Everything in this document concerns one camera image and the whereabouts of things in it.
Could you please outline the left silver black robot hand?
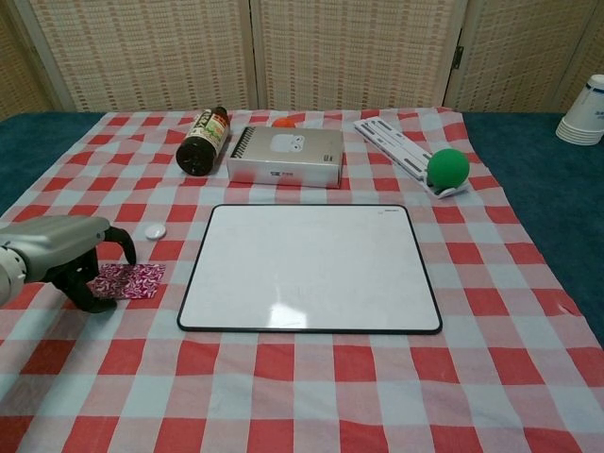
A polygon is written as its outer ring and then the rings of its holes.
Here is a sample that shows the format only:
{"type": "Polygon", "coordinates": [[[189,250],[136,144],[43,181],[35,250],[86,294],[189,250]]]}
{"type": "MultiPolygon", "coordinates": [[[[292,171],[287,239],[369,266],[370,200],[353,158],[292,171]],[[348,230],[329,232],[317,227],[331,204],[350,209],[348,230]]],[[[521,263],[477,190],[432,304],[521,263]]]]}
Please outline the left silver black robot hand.
{"type": "Polygon", "coordinates": [[[39,216],[0,228],[0,245],[16,251],[26,265],[27,283],[51,283],[80,310],[101,313],[116,308],[113,298],[98,297],[88,283],[99,275],[96,246],[119,244],[130,265],[137,263],[129,233],[98,216],[39,216]]]}

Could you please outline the white rectangular board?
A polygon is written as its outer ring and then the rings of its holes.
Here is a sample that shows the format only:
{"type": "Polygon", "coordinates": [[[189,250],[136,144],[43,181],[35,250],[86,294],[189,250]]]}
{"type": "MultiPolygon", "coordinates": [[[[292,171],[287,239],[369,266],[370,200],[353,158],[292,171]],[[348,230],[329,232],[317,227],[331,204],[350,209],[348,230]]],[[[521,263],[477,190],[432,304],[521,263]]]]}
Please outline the white rectangular board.
{"type": "Polygon", "coordinates": [[[219,205],[178,316],[185,331],[425,334],[442,330],[400,205],[219,205]]]}

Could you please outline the red white checkered tablecloth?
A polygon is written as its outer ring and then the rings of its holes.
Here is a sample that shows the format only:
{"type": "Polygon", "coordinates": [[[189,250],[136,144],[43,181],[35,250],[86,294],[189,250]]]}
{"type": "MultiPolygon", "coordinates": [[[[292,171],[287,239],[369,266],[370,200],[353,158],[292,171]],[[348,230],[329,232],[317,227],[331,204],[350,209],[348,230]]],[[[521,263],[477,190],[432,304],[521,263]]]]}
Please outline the red white checkered tablecloth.
{"type": "Polygon", "coordinates": [[[0,227],[96,214],[164,264],[154,297],[77,310],[31,284],[0,309],[0,453],[604,453],[604,349],[444,108],[382,117],[425,148],[462,150],[471,188],[428,196],[340,129],[337,190],[185,176],[189,112],[22,114],[0,122],[0,227]],[[443,329],[433,336],[185,332],[176,316],[222,203],[396,203],[412,218],[443,329]],[[166,227],[149,241],[144,229],[166,227]]]}

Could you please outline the dark sauce bottle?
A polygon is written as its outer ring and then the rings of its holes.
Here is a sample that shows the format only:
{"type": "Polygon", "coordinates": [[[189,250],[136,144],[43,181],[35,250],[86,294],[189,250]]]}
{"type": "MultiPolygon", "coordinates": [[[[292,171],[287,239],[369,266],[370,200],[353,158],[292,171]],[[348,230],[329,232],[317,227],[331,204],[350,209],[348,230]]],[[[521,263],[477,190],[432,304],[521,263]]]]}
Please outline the dark sauce bottle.
{"type": "Polygon", "coordinates": [[[176,151],[178,166],[190,176],[206,176],[222,151],[230,131],[227,110],[222,106],[204,109],[176,151]]]}

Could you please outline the white earbuds box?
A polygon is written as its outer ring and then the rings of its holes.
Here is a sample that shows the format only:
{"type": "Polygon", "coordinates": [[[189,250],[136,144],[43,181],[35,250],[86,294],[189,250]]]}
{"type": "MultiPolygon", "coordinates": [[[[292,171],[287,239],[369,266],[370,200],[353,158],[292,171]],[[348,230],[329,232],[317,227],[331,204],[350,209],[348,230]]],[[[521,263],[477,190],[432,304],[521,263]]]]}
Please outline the white earbuds box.
{"type": "Polygon", "coordinates": [[[232,182],[338,188],[343,155],[340,130],[247,126],[226,164],[232,182]]]}

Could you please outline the woven folding screen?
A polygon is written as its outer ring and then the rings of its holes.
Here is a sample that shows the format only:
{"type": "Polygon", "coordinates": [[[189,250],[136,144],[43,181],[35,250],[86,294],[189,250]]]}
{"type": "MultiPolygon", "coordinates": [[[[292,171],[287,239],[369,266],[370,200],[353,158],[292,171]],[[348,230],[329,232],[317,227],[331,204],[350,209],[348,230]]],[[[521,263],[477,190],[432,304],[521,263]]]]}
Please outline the woven folding screen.
{"type": "Polygon", "coordinates": [[[567,109],[604,0],[0,0],[0,120],[63,111],[567,109]]]}

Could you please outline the white folding stand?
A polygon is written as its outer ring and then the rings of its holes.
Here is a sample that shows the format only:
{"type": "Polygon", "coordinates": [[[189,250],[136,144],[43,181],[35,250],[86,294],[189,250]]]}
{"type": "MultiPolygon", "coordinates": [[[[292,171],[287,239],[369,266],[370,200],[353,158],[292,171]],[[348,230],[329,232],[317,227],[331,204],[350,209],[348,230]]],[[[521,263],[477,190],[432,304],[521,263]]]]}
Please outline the white folding stand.
{"type": "Polygon", "coordinates": [[[382,151],[393,163],[402,167],[434,197],[443,199],[470,189],[467,180],[457,188],[437,189],[428,184],[428,162],[431,154],[381,118],[374,116],[358,120],[353,125],[365,140],[382,151]]]}

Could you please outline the green ball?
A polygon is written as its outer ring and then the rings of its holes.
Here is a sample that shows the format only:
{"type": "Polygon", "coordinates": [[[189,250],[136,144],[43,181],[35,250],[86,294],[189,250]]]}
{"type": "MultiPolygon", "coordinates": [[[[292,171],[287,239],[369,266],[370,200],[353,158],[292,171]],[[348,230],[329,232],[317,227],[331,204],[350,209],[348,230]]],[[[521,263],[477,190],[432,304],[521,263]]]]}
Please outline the green ball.
{"type": "Polygon", "coordinates": [[[462,151],[442,149],[428,161],[427,182],[436,189],[458,188],[468,178],[470,163],[462,151]]]}

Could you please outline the white paper cup stack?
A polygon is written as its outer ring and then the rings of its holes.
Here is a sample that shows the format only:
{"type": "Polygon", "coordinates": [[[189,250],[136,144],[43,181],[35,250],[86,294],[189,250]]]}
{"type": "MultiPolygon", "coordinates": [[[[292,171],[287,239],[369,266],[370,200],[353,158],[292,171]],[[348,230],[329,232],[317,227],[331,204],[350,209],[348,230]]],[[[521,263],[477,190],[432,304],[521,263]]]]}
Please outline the white paper cup stack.
{"type": "Polygon", "coordinates": [[[556,136],[582,146],[599,143],[604,137],[604,75],[592,75],[570,109],[561,118],[556,136]]]}

